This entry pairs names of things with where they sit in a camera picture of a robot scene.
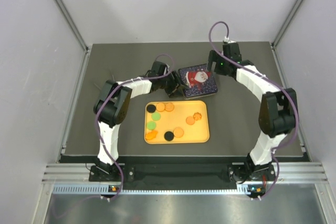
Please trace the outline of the gold tin lid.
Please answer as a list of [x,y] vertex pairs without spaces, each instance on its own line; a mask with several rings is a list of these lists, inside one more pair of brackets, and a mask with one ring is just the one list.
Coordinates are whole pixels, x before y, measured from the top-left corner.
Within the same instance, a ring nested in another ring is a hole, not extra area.
[[207,64],[180,68],[178,74],[182,82],[188,86],[183,90],[185,99],[196,99],[218,92],[215,77],[208,71]]

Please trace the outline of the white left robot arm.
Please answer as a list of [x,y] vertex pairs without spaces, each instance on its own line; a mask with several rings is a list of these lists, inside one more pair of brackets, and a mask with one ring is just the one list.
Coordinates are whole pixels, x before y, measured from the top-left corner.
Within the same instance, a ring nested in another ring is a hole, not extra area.
[[96,115],[95,127],[100,148],[96,166],[107,180],[114,180],[119,174],[116,163],[118,153],[118,136],[131,99],[162,89],[170,97],[181,97],[188,87],[176,71],[167,64],[154,61],[150,70],[134,79],[105,82],[93,111]]

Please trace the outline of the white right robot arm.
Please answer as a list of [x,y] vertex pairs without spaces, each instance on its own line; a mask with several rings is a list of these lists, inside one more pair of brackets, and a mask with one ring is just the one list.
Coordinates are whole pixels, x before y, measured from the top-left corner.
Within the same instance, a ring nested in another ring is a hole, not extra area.
[[243,60],[236,42],[224,42],[221,52],[211,50],[207,70],[232,77],[260,102],[257,143],[247,154],[244,167],[232,174],[232,179],[240,184],[259,179],[271,169],[276,149],[298,125],[296,92],[280,87],[260,73],[252,62]]

